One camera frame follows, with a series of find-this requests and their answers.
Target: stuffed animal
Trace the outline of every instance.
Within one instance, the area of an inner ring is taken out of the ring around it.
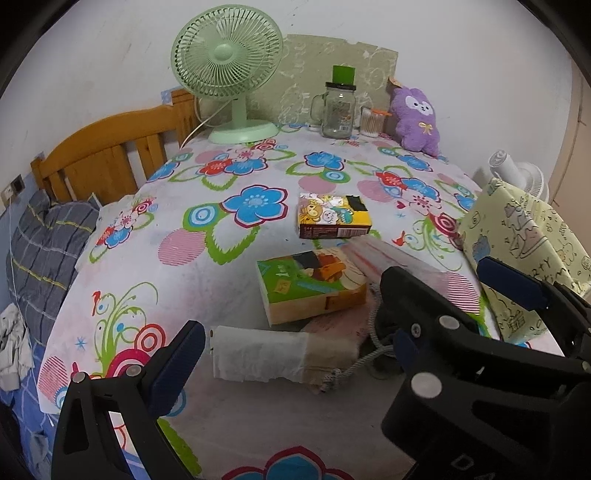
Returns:
[[[435,110],[418,88],[397,88],[390,111],[398,117],[396,133],[401,145],[412,152],[423,151],[439,156],[439,131],[435,125]]]

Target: glass mason jar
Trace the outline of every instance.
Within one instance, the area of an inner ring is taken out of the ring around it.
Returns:
[[[323,137],[349,138],[353,131],[355,118],[355,85],[326,82],[326,92],[312,99],[310,118],[321,125]],[[319,100],[322,100],[322,114],[319,112]]]

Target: fan grille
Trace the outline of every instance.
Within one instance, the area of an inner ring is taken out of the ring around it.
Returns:
[[[173,46],[177,80],[196,96],[235,98],[263,85],[281,60],[277,24],[256,8],[222,5],[193,18]]]

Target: blue bed sheet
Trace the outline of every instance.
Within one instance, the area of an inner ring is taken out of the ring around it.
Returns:
[[[0,400],[6,405],[11,405],[14,401],[12,410],[16,414],[18,424],[20,425],[21,443],[27,467],[36,478],[41,480],[36,466],[33,465],[30,446],[31,437],[35,434],[42,433],[48,438],[50,447],[50,453],[48,454],[48,457],[51,461],[51,453],[53,451],[53,442],[56,435],[58,416],[42,413],[39,409],[36,379],[39,376],[39,368],[41,366],[41,361],[43,360],[45,347],[35,340],[32,340],[32,342],[33,362],[35,367],[21,382],[21,388],[19,390],[12,392],[0,390]],[[127,452],[124,452],[124,455],[136,480],[150,480],[150,477],[148,476],[138,457]]]

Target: gray plaid bedding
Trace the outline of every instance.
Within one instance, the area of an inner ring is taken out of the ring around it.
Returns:
[[[8,285],[30,335],[42,345],[76,278],[76,260],[98,216],[98,208],[87,202],[52,206],[45,190],[39,190],[18,222],[12,237],[14,258],[10,253],[6,258]]]

